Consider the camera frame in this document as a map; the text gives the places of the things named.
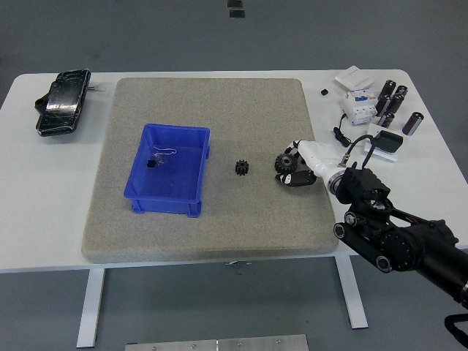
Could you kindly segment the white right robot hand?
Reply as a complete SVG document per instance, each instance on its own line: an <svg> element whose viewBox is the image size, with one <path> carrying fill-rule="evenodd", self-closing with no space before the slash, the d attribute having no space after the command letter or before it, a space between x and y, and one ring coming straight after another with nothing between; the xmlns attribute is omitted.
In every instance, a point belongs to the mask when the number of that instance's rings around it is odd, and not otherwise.
<svg viewBox="0 0 468 351"><path fill-rule="evenodd" d="M294 140L274 162L276 180L288 187L312 185L321 178L332 192L344 175L339 154L331 144Z"/></svg>

